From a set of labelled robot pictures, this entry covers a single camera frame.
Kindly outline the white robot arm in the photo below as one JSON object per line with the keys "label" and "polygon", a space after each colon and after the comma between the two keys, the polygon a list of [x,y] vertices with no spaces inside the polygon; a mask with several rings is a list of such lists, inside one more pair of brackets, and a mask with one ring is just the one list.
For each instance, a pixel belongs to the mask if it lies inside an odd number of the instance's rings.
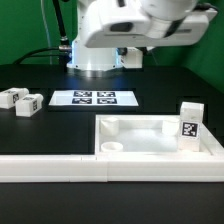
{"label": "white robot arm", "polygon": [[140,69],[155,47],[197,43],[218,9],[199,0],[78,0],[77,14],[67,69],[98,77]]}

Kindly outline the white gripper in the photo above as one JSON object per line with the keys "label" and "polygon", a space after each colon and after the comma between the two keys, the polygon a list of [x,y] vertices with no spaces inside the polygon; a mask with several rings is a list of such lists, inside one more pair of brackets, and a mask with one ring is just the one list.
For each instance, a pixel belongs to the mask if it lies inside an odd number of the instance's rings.
{"label": "white gripper", "polygon": [[192,45],[202,38],[209,23],[218,14],[214,9],[191,12],[174,32],[169,30],[171,22],[149,16],[149,26],[142,34],[107,34],[100,22],[99,13],[95,15],[94,11],[95,8],[89,9],[83,19],[83,43],[88,48]]}

